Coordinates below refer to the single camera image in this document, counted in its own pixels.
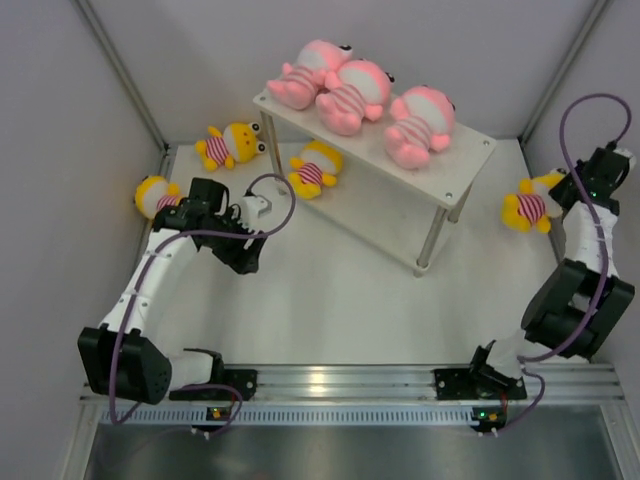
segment red and white striped shirt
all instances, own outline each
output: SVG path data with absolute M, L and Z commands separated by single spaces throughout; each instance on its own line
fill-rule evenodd
M 229 149 L 224 143 L 222 137 L 211 137 L 207 141 L 207 157 L 216 162 L 216 165 L 220 166 L 224 163 L 225 159 L 229 155 Z
M 538 220 L 546 213 L 544 200 L 535 193 L 518 193 L 518 214 L 531 222 L 531 225 L 538 223 Z
M 178 205 L 180 203 L 180 200 L 182 200 L 182 197 L 180 195 L 163 195 L 162 197 L 160 197 L 160 200 L 158 200 L 158 203 L 156 204 L 156 212 L 159 212 L 163 207 L 166 207 L 167 205 Z
M 322 185 L 322 170 L 318 168 L 315 163 L 305 163 L 298 170 L 302 183 L 321 186 Z
M 360 91 L 353 85 L 342 85 L 331 90 L 329 95 L 333 95 L 338 111 L 342 113 L 355 113 L 360 118 L 364 117 L 364 109 L 367 102 Z
M 429 150 L 433 131 L 423 118 L 409 115 L 402 120 L 398 120 L 394 126 L 402 132 L 407 142 Z
M 313 81 L 313 70 L 303 65 L 296 65 L 289 73 L 282 77 L 285 82 L 293 82 L 301 85 L 311 93 L 313 97 L 318 93 L 318 85 Z

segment metal frame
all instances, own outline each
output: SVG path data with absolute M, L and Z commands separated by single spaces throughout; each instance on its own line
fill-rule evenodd
M 90 0 L 71 0 L 71 3 L 87 25 L 89 33 L 100 47 L 153 141 L 163 152 L 161 170 L 166 168 L 167 171 L 170 171 L 172 165 L 171 152 L 167 152 L 168 144 L 93 5 Z M 593 2 L 585 22 L 537 102 L 523 133 L 518 137 L 522 147 L 526 146 L 535 132 L 541 118 L 548 110 L 567 74 L 584 49 L 587 40 L 593 34 L 611 3 L 612 0 L 595 0 Z M 263 114 L 263 122 L 267 136 L 273 136 L 275 140 L 273 119 Z M 282 173 L 276 141 L 269 142 L 269 153 L 274 172 Z M 449 222 L 455 223 L 457 221 L 465 200 L 466 194 L 459 205 L 449 212 Z M 425 265 L 425 268 L 429 265 L 435 242 L 444 225 L 445 214 L 446 210 L 444 212 L 438 211 L 432 221 L 423 251 L 418 259 Z M 383 403 L 446 406 L 435 399 L 430 371 L 436 366 L 259 366 L 257 368 L 261 372 L 259 377 L 261 385 L 255 402 L 266 406 L 333 404 L 336 401 L 352 405 Z M 536 371 L 542 373 L 548 383 L 544 404 L 601 406 L 603 419 L 623 478 L 640 478 L 640 440 L 613 368 L 608 365 L 543 365 L 538 366 Z M 327 383 L 324 380 L 319 382 L 318 380 L 321 378 L 319 375 L 325 375 L 324 378 L 333 383 Z M 532 396 L 537 392 L 538 387 L 535 383 L 527 382 L 527 388 Z M 64 479 L 83 478 L 99 419 L 106 406 L 106 399 L 93 395 L 85 387 L 80 403 L 81 409 L 74 437 L 65 459 L 61 477 Z
M 86 24 L 89 32 L 91 33 L 91 36 L 100 47 L 102 54 L 111 67 L 111 70 L 113 70 L 113 73 L 116 75 L 116 78 L 120 82 L 122 90 L 131 101 L 131 104 L 135 108 L 136 113 L 140 117 L 140 120 L 142 120 L 145 128 L 149 132 L 149 135 L 151 135 L 151 138 L 161 151 L 166 151 L 168 148 L 168 143 L 164 139 L 164 136 L 162 135 L 158 124 L 153 118 L 149 107 L 142 98 L 140 90 L 138 90 L 138 87 L 131 78 L 129 70 L 122 61 L 120 54 L 111 41 L 111 38 L 104 28 L 104 25 L 102 24 L 102 21 L 100 20 L 100 17 L 98 16 L 96 10 L 93 8 L 93 5 L 89 0 L 71 0 L 71 3 L 76 8 L 81 19 Z
M 529 117 L 527 124 L 525 125 L 522 133 L 518 136 L 520 145 L 523 147 L 531 140 L 533 133 L 535 132 L 540 120 L 549 109 L 551 102 L 555 99 L 556 94 L 560 87 L 567 79 L 567 75 L 573 68 L 576 60 L 584 50 L 587 40 L 591 37 L 595 28 L 598 26 L 602 18 L 604 18 L 607 9 L 611 6 L 613 0 L 595 0 L 587 17 L 585 18 L 580 30 L 576 34 L 575 38 L 571 42 L 567 53 L 564 55 L 562 62 L 558 66 L 557 70 L 551 77 L 549 84 L 542 92 L 542 96 L 536 103 L 536 107 Z

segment white floor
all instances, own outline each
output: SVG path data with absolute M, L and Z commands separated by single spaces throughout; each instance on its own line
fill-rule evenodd
M 263 156 L 211 177 L 229 186 L 233 201 L 269 170 Z M 172 181 L 187 192 L 191 178 L 209 175 L 192 147 L 179 148 Z M 503 196 L 525 176 L 517 142 L 499 141 L 458 228 L 420 279 L 301 204 L 265 244 L 255 275 L 238 276 L 201 251 L 157 342 L 167 353 L 185 345 L 214 349 L 236 364 L 467 363 L 478 344 L 519 328 L 555 267 L 546 236 L 500 222 Z M 279 223 L 288 196 L 270 180 L 257 190 L 274 201 L 265 228 Z M 425 234 L 429 223 L 425 217 Z M 529 345 L 527 352 L 542 350 Z

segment pink plush toy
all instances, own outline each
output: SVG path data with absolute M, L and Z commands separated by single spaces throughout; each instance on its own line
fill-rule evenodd
M 451 143 L 455 107 L 435 88 L 410 88 L 391 104 L 391 116 L 396 123 L 384 132 L 385 148 L 403 168 L 426 165 L 429 149 L 440 152 Z
M 394 78 L 367 60 L 352 60 L 337 72 L 329 72 L 325 87 L 330 92 L 316 97 L 320 119 L 339 135 L 354 135 L 362 119 L 375 122 L 382 117 Z
M 282 76 L 269 80 L 267 90 L 283 105 L 303 110 L 315 100 L 327 73 L 338 70 L 351 54 L 349 45 L 337 47 L 324 40 L 314 40 L 305 45 L 295 65 L 282 66 Z

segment black bracket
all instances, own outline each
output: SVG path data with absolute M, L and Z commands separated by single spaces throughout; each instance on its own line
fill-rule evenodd
M 471 364 L 462 368 L 434 370 L 438 400 L 524 400 L 522 378 L 510 378 L 487 365 L 491 347 L 478 347 Z
M 479 387 L 469 368 L 439 368 L 434 370 L 438 400 L 500 400 L 501 392 L 489 392 Z M 507 400 L 524 400 L 527 390 L 524 383 L 504 392 Z

